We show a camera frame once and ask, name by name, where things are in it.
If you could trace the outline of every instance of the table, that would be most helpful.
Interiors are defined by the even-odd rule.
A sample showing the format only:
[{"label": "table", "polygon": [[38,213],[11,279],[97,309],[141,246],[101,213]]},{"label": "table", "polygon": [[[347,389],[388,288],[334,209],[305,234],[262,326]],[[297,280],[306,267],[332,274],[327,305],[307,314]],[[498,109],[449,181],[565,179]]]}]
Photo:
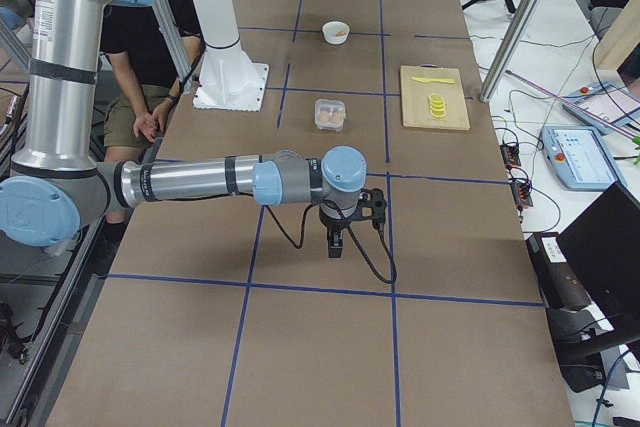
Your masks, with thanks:
[{"label": "table", "polygon": [[[234,0],[244,49],[268,62],[259,113],[183,98],[167,161],[349,144],[389,200],[398,282],[347,240],[326,258],[316,219],[291,249],[248,198],[140,206],[49,426],[569,426],[458,0]],[[320,26],[346,21],[346,44]],[[399,67],[455,66],[468,132],[402,127]],[[342,100],[341,133],[317,98]],[[294,231],[302,206],[278,207]],[[384,254],[355,226],[373,261]]]},{"label": "table", "polygon": [[[506,32],[510,20],[509,13],[502,0],[476,4],[465,10],[465,20],[474,43],[474,52],[478,64],[489,67],[498,49],[499,39]],[[552,92],[567,94],[579,89],[583,85],[597,81],[591,63],[591,53],[597,44],[593,30],[584,18],[575,0],[541,0],[532,16],[530,24],[523,36],[527,42],[565,45],[553,47],[550,45],[535,45],[521,42],[509,65],[509,69],[528,78],[538,85],[542,85]],[[615,72],[600,72],[603,81],[610,81],[621,85],[620,78]],[[549,100],[537,100],[521,93],[511,94],[512,104],[509,105],[509,95],[520,90],[535,96],[540,94],[518,80],[505,75],[498,85],[495,95],[491,99],[491,112],[498,139],[502,140],[505,126],[515,132],[521,141],[533,142],[546,122],[556,125],[576,125],[576,119],[567,114],[557,103],[552,106]],[[533,134],[526,134],[518,127]],[[513,141],[513,135],[505,134],[507,142]],[[629,156],[637,153],[634,145],[618,134],[607,135],[605,141],[614,156]],[[552,172],[548,161],[542,153],[535,155],[533,145],[521,146],[521,160],[526,172],[533,176],[533,185],[548,194],[557,202],[561,217],[558,219],[558,209],[538,192],[533,192],[534,208],[524,211],[522,229],[525,232],[550,229],[561,232],[599,195],[598,192],[569,191],[562,186]],[[640,198],[640,169],[633,165],[633,160],[618,162],[629,190]],[[590,308],[596,319],[602,318],[599,310]],[[603,328],[611,328],[608,323]],[[629,359],[627,362],[637,369],[637,362]],[[600,422],[612,425],[611,417],[626,416],[640,419],[640,405],[637,399],[640,393],[640,379],[637,375],[629,375],[631,389],[628,391],[611,390],[607,398],[615,406],[602,409]],[[567,388],[573,416],[578,420],[592,420],[595,410],[595,399],[600,395],[600,388],[593,388],[581,394],[575,394]]]}]

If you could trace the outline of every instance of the black monitor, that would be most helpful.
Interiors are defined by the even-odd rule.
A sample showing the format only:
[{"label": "black monitor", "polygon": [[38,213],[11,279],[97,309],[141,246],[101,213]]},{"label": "black monitor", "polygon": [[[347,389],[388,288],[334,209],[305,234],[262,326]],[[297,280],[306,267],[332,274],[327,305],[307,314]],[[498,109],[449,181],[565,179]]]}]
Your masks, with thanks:
[{"label": "black monitor", "polygon": [[604,191],[557,238],[591,299],[614,330],[556,345],[558,359],[577,359],[622,344],[640,353],[640,202],[619,182]]}]

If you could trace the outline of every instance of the khaki shorts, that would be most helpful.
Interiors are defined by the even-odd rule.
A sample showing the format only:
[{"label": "khaki shorts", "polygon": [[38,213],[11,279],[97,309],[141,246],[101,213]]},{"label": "khaki shorts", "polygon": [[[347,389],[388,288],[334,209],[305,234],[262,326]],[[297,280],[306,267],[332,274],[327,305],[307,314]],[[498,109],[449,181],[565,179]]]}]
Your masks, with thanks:
[{"label": "khaki shorts", "polygon": [[[149,111],[162,102],[169,93],[168,87],[157,85],[143,85],[142,93],[147,101]],[[104,122],[104,146],[105,147],[136,147],[147,149],[153,145],[144,135],[139,138],[133,133],[133,123],[136,115],[129,100],[121,95],[109,104],[107,117]]]}]

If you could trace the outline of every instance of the cutting board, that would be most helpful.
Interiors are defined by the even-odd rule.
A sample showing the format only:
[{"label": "cutting board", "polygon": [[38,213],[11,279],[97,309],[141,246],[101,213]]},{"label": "cutting board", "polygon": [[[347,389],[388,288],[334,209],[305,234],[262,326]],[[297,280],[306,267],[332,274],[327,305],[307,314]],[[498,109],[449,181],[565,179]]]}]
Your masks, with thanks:
[{"label": "cutting board", "polygon": [[[411,80],[411,77],[454,79],[455,83],[423,83]],[[402,125],[405,127],[449,130],[469,130],[471,128],[458,69],[403,65],[400,67],[400,90]],[[440,94],[444,97],[446,117],[437,119],[429,112],[429,95],[431,94]]]}]

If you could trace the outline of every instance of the white table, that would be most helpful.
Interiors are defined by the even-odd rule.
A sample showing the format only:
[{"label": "white table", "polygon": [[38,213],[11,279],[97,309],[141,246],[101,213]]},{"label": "white table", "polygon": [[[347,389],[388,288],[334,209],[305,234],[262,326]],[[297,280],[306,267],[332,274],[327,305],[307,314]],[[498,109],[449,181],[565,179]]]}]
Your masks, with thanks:
[{"label": "white table", "polygon": [[[514,0],[516,7],[520,0]],[[474,44],[474,53],[484,76],[487,72],[511,20],[503,0],[481,2],[468,7],[465,20]],[[554,93],[568,94],[591,82],[597,81],[591,62],[591,52],[597,44],[593,30],[583,16],[575,0],[541,0],[536,7],[531,21],[522,38],[523,41],[542,44],[564,45],[575,41],[583,42],[566,47],[551,47],[520,42],[508,68],[513,72],[545,87]],[[615,72],[599,72],[603,82],[609,81],[621,85]],[[506,127],[517,133],[520,142],[532,142],[535,138],[527,135],[518,127],[537,136],[545,123],[556,125],[576,125],[577,120],[563,110],[559,103],[551,100],[536,100],[521,93],[521,90],[536,97],[543,95],[522,84],[508,75],[503,76],[491,101],[491,113],[495,127]],[[509,106],[509,94],[513,99],[513,107]],[[498,140],[505,136],[507,142],[514,138],[510,132],[496,131]],[[630,156],[637,153],[634,145],[619,134],[605,136],[605,142],[614,156]],[[598,192],[576,192],[566,189],[555,176],[543,152],[535,154],[532,144],[520,146],[520,157],[523,169],[532,177],[533,186],[552,197],[558,204],[561,217],[552,230],[562,231],[586,207],[595,200]],[[629,190],[640,198],[640,166],[634,166],[633,160],[617,162],[625,177]],[[523,213],[523,232],[540,231],[551,228],[558,219],[558,208],[551,201],[537,192],[532,195],[534,207]],[[594,317],[601,318],[594,307]],[[638,368],[635,359],[627,363]],[[606,398],[615,405],[609,409],[602,408],[598,421],[613,425],[614,416],[640,419],[640,375],[629,374],[630,390],[616,391],[609,389]],[[595,387],[576,394],[567,387],[574,419],[589,421],[593,418],[596,407],[595,399],[601,388]]]}]

